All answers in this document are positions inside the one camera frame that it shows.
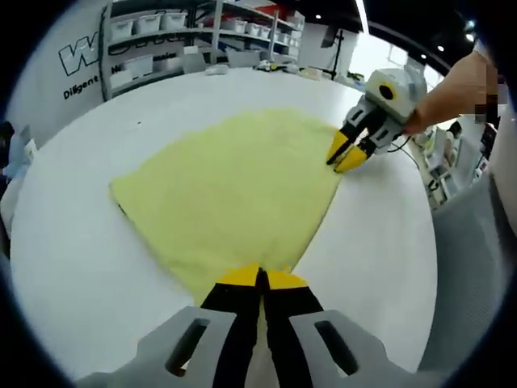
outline white table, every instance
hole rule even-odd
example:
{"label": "white table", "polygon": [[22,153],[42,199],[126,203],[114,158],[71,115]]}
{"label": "white table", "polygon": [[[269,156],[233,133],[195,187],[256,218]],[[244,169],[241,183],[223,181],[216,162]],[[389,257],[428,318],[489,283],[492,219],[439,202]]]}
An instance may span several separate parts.
{"label": "white table", "polygon": [[[291,74],[190,74],[121,95],[75,120],[27,173],[12,229],[22,311],[72,378],[112,371],[191,303],[136,236],[108,184],[165,144],[242,110],[295,107],[340,126],[358,91]],[[431,329],[436,253],[418,171],[402,152],[343,177],[295,273],[327,309],[377,335],[415,371]]]}

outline round table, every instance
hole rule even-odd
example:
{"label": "round table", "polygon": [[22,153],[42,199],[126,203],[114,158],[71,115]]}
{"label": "round table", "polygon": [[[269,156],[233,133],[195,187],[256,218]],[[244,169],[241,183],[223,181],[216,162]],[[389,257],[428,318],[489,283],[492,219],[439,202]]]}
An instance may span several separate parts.
{"label": "round table", "polygon": [[[121,95],[38,151],[12,228],[15,295],[30,327],[71,378],[112,371],[191,297],[161,270],[108,184],[164,145],[243,110],[292,107],[340,127],[360,92],[250,69],[189,74]],[[345,313],[409,371],[420,362],[436,295],[431,211],[402,152],[346,173],[294,272],[326,309]]]}

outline metal shelving unit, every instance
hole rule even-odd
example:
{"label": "metal shelving unit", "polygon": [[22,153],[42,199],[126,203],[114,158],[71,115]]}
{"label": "metal shelving unit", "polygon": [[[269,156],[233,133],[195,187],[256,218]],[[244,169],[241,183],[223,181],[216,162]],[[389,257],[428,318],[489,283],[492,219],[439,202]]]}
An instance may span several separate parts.
{"label": "metal shelving unit", "polygon": [[[178,30],[161,30],[151,33],[137,34],[116,41],[111,40],[111,23],[126,19],[137,19],[140,16],[153,15],[163,10],[187,11],[186,27]],[[198,11],[204,11],[206,15],[213,13],[213,26],[194,27],[196,24],[196,13]],[[277,31],[292,32],[296,30],[290,23],[279,19],[278,11],[275,15],[269,15],[255,10],[251,6],[241,5],[236,2],[224,2],[223,0],[122,0],[118,2],[108,2],[101,14],[99,27],[99,72],[104,100],[112,99],[125,91],[130,91],[139,86],[181,74],[178,70],[164,70],[133,79],[131,82],[128,82],[123,86],[111,88],[111,64],[109,63],[110,53],[137,44],[144,44],[151,40],[178,37],[179,40],[184,39],[186,42],[191,44],[196,36],[212,35],[210,62],[213,64],[217,62],[219,39],[221,37],[235,38],[249,43],[267,43],[267,57],[270,60],[275,57],[295,59],[293,56],[275,52],[275,48],[287,48],[289,47],[288,44],[273,41],[271,38],[268,39],[236,31],[221,30],[221,18],[224,12],[256,23],[270,24],[270,36],[275,36]]]}

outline yellow cloth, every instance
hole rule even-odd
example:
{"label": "yellow cloth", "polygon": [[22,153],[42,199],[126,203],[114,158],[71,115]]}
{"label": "yellow cloth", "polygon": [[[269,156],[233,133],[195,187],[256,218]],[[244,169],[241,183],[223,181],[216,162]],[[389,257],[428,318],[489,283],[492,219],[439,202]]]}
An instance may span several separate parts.
{"label": "yellow cloth", "polygon": [[294,110],[245,112],[166,146],[111,193],[200,303],[231,268],[296,265],[338,185],[334,132]]}

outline ceiling light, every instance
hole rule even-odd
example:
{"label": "ceiling light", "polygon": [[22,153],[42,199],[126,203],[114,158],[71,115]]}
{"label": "ceiling light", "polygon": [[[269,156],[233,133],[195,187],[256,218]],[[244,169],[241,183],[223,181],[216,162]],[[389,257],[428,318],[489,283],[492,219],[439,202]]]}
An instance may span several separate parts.
{"label": "ceiling light", "polygon": [[363,0],[355,0],[355,4],[357,5],[357,10],[359,11],[359,17],[361,18],[363,33],[370,35],[370,30],[368,30],[368,19],[366,19],[366,10],[364,8]]}

